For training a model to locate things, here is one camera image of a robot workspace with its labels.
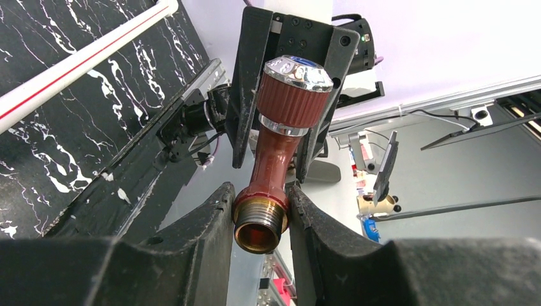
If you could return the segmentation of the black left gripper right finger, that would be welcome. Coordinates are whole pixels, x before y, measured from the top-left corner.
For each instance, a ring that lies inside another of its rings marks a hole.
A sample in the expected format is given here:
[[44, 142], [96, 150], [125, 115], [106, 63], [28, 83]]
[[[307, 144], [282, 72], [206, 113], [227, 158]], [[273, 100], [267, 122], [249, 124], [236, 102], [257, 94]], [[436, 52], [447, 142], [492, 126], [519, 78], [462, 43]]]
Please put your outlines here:
[[298, 305], [539, 305], [531, 238], [392, 240], [381, 245], [288, 190]]

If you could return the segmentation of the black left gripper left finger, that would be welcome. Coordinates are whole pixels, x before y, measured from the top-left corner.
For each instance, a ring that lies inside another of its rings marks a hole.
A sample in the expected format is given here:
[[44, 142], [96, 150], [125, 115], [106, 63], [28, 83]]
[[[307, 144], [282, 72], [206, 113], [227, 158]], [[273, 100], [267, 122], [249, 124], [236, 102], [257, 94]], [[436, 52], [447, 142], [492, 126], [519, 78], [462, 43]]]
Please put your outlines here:
[[1, 242], [2, 305], [225, 305], [234, 186], [153, 237]]

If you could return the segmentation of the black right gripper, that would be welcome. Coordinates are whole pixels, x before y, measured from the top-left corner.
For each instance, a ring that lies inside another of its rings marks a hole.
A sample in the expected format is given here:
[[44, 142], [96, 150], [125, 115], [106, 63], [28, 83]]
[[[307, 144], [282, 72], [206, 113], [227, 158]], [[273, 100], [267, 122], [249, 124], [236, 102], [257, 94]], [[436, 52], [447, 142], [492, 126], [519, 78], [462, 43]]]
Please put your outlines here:
[[295, 15], [274, 13], [254, 6], [242, 12], [241, 33], [229, 103], [226, 114], [226, 133], [230, 140], [232, 166], [242, 167], [248, 138], [255, 115], [255, 92], [270, 33], [270, 58], [291, 55], [323, 66], [336, 85], [326, 101], [316, 125], [303, 137], [297, 149], [296, 178], [306, 180], [309, 167], [324, 148], [339, 95], [352, 62], [359, 57], [360, 15], [345, 14], [332, 17], [342, 21], [330, 25]]

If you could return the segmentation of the dark red water faucet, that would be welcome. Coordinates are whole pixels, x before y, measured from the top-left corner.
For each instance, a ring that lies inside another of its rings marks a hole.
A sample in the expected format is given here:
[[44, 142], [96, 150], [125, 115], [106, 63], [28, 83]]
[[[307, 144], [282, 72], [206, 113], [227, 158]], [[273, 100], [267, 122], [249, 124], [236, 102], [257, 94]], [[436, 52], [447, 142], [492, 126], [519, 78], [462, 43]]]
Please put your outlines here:
[[320, 120], [333, 86], [321, 65], [301, 57], [282, 55], [264, 64], [256, 95], [255, 163], [232, 213], [241, 249], [267, 254], [278, 246], [288, 227], [288, 166], [302, 137]]

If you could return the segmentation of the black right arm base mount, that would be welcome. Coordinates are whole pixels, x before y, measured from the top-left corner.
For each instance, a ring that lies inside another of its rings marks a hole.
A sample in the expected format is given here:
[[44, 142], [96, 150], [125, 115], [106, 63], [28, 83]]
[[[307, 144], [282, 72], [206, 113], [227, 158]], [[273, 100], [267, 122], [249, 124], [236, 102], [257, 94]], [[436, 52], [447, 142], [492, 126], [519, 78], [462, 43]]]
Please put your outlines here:
[[210, 144], [207, 140], [198, 149], [190, 148], [206, 132], [215, 131], [215, 137], [225, 133], [229, 91], [230, 85], [222, 84], [209, 90], [206, 96], [200, 89], [194, 89], [188, 97], [180, 99], [179, 108], [156, 133], [171, 162], [180, 162]]

